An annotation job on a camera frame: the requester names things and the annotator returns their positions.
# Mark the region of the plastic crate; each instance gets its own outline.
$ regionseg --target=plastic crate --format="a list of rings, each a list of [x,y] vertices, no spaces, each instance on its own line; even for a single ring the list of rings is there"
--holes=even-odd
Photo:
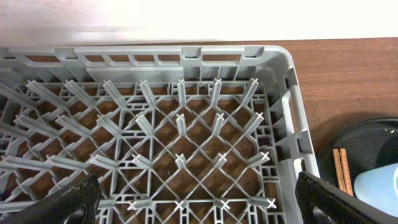
[[[302,223],[319,173],[282,47],[0,49],[0,81],[2,217],[92,172],[98,223]]]

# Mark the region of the gray plastic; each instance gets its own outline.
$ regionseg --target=gray plastic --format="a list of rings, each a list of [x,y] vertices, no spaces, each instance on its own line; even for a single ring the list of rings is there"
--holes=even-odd
[[[90,61],[88,58],[100,55],[102,60]],[[113,60],[117,55],[124,55],[127,61]],[[137,60],[136,55],[151,55],[152,62]],[[178,55],[178,61],[163,61],[164,55]],[[206,55],[219,57],[219,61],[207,61]],[[225,55],[238,55],[235,61],[223,61]],[[51,62],[34,62],[33,57],[52,57]],[[99,203],[97,219],[99,223],[112,223],[117,216],[121,223],[130,223],[144,214],[145,223],[167,223],[174,214],[179,214],[181,223],[223,223],[228,214],[234,222],[247,223],[302,223],[300,211],[295,201],[294,188],[298,173],[305,168],[319,176],[308,124],[304,113],[299,84],[295,74],[292,57],[285,49],[278,46],[156,46],[156,47],[49,47],[49,48],[3,48],[0,49],[0,192],[11,190],[7,198],[0,203],[1,217],[17,212],[38,200],[32,185],[47,173],[54,183],[46,195],[69,184],[81,175],[90,173],[90,166],[101,167],[105,171],[99,176],[104,184],[110,179],[110,190],[101,187],[102,199]],[[167,94],[155,95],[152,88],[166,86]],[[222,94],[223,88],[242,88],[242,93]],[[134,88],[133,93],[122,94],[120,88]],[[87,94],[87,89],[96,89],[95,94]],[[207,104],[200,112],[193,111],[189,103],[201,100]],[[227,112],[219,107],[219,102],[230,100],[238,105]],[[117,108],[102,113],[98,106],[102,102],[113,101]],[[177,101],[178,108],[169,114],[159,109],[161,101]],[[42,113],[39,106],[49,102],[56,106],[52,112]],[[86,109],[73,114],[71,106],[81,102]],[[181,109],[194,115],[187,123]],[[293,109],[296,125],[292,119]],[[215,110],[214,121],[206,124],[203,116]],[[250,119],[243,126],[238,124],[239,111],[246,110]],[[82,125],[84,117],[95,111],[98,114],[96,125],[87,128]],[[156,121],[154,114],[163,118]],[[126,114],[131,115],[125,127]],[[163,144],[156,133],[165,125],[178,130],[177,138]],[[201,144],[188,136],[190,129],[201,124],[210,133]],[[241,136],[235,142],[225,141],[220,132],[227,124],[236,128]],[[93,135],[100,128],[107,130],[113,138],[98,144]],[[80,139],[67,143],[63,134],[71,131]],[[47,136],[44,142],[33,143],[30,138],[40,133]],[[171,151],[180,139],[186,139],[195,146],[192,155],[174,154]],[[228,146],[228,151],[217,153],[212,159],[204,151],[206,144],[217,138]],[[254,144],[256,154],[244,158],[236,149],[243,138]],[[74,151],[86,140],[92,142],[90,158],[81,161]],[[59,152],[54,155],[41,153],[49,144],[59,141]],[[149,143],[149,158],[138,150]],[[21,144],[27,144],[27,150],[18,156]],[[162,150],[154,157],[154,144],[160,144]],[[121,144],[127,144],[129,150],[121,155]],[[223,167],[229,153],[233,153],[246,164],[237,178],[232,178]],[[187,164],[201,154],[210,162],[210,169],[202,179],[194,175]],[[154,169],[154,164],[164,156],[171,156],[177,170],[169,178],[162,180]],[[59,177],[54,168],[70,170],[71,174]],[[20,169],[35,170],[37,173],[25,178]],[[127,170],[138,172],[134,178],[127,178]],[[221,172],[231,186],[220,196],[215,197],[203,181],[214,170]],[[239,179],[247,170],[257,174],[259,191],[249,194]],[[181,198],[170,187],[174,177],[180,172],[187,173],[197,184],[185,197]],[[15,176],[13,189],[6,187],[10,176]],[[147,193],[142,194],[135,183],[147,175]],[[152,177],[161,181],[160,187],[151,191]],[[115,189],[118,179],[126,182],[119,192]],[[265,186],[275,186],[275,198],[267,195]],[[244,198],[226,198],[233,187],[239,189]],[[211,199],[190,199],[196,189],[203,189]],[[175,200],[157,200],[161,191],[168,190]],[[15,201],[18,196],[28,195],[30,200]],[[243,202],[245,208],[238,215],[229,210],[232,203]],[[196,203],[212,203],[203,217],[191,209]],[[163,217],[157,213],[162,204],[174,204],[170,215]],[[126,215],[120,205],[134,211]]]

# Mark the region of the black object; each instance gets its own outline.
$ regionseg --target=black object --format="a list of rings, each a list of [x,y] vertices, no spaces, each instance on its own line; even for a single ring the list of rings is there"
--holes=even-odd
[[[345,148],[351,182],[365,171],[398,162],[398,118],[374,118],[342,129],[317,155],[322,180],[338,186],[332,149]]]
[[[1,224],[92,224],[100,202],[100,185],[95,175],[87,175],[67,185],[20,212],[10,215]]]
[[[299,174],[295,194],[304,223],[398,223],[398,218],[375,209],[308,172]]]

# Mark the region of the light blue container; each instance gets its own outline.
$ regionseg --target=light blue container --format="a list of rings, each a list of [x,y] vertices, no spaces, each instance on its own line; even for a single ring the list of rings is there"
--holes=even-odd
[[[358,199],[398,217],[398,163],[359,174],[354,191]]]

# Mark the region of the dish rack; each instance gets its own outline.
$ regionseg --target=dish rack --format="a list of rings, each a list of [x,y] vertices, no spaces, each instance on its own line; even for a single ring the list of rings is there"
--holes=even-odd
[[[282,47],[3,48],[0,81],[2,218],[94,173],[97,223],[302,223],[319,173]]]

